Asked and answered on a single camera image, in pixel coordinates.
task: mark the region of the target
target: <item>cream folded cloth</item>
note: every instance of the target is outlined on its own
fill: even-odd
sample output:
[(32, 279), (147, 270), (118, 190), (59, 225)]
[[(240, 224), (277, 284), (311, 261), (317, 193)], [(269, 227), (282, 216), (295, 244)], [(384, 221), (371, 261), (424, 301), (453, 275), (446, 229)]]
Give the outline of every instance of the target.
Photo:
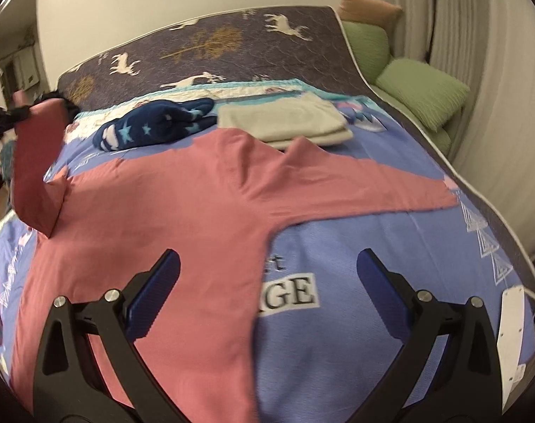
[(318, 146), (336, 145), (354, 136), (334, 105), (312, 92), (259, 105), (221, 106), (218, 126), (239, 128), (276, 149), (286, 149), (299, 136)]

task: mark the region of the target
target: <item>navy blue clothing with stars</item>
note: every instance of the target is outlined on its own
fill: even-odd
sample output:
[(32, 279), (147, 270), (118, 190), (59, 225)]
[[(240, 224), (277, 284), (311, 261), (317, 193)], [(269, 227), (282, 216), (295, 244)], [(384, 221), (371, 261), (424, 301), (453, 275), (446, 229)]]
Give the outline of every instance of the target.
[(212, 98), (182, 103), (154, 100), (103, 124), (93, 135), (93, 145), (121, 151), (181, 140), (217, 123), (215, 115), (208, 115), (213, 106)]

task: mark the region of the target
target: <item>peach pillow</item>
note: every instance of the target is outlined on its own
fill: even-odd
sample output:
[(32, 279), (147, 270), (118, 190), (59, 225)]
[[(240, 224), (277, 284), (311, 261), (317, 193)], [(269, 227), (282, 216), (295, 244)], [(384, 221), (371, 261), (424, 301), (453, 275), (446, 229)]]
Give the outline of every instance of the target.
[(389, 33), (402, 12), (400, 6), (382, 0), (342, 0), (338, 9), (341, 20), (377, 25)]

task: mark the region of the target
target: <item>green cushion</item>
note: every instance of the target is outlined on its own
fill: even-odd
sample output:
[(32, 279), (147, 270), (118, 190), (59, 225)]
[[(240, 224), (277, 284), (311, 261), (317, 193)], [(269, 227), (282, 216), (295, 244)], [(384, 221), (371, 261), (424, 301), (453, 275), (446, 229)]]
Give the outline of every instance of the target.
[(393, 60), (376, 85), (405, 104), (433, 132), (463, 106), (469, 94), (469, 87), (458, 79), (411, 59)]
[(427, 129), (405, 104), (396, 100), (395, 97), (387, 94), (384, 90), (379, 89), (377, 86), (372, 86), (371, 89), (373, 89), (373, 92), (382, 98), (382, 100), (385, 100), (389, 105), (394, 106), (396, 109), (401, 111), (407, 118), (409, 118), (412, 122), (414, 122), (414, 124), (422, 129), (422, 131), (428, 137), (430, 137), (430, 140), (432, 140), (433, 144), (435, 144), (443, 154), (447, 154), (449, 152), (449, 148), (451, 147), (451, 138), (442, 127), (440, 127), (436, 132)]
[(342, 24), (363, 77), (369, 84), (375, 84), (389, 61), (387, 32), (376, 25), (360, 22), (344, 21)]

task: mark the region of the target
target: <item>silver screw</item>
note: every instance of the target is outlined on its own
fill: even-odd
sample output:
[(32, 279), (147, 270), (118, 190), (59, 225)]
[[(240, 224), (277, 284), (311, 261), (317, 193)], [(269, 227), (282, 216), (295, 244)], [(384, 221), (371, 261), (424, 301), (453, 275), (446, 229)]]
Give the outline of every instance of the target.
[(475, 308), (481, 308), (484, 305), (483, 300), (480, 297), (471, 297), (471, 305)]
[(59, 295), (54, 299), (54, 307), (60, 308), (66, 303), (66, 298), (62, 295)]
[(120, 295), (121, 293), (119, 293), (118, 289), (110, 289), (105, 293), (105, 300), (107, 302), (114, 302), (119, 298)]
[(430, 302), (432, 300), (432, 293), (429, 291), (418, 291), (417, 296), (421, 302)]

